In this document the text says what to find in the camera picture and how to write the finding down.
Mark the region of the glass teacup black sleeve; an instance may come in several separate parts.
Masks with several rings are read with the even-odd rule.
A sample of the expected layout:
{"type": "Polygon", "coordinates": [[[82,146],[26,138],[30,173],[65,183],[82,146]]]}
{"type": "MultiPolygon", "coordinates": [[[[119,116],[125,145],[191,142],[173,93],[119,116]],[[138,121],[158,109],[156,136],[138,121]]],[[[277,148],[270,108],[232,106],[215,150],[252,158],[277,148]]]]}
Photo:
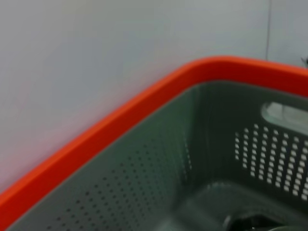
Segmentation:
{"type": "Polygon", "coordinates": [[[288,224],[263,214],[227,216],[223,231],[308,231],[308,225],[288,224]]]}

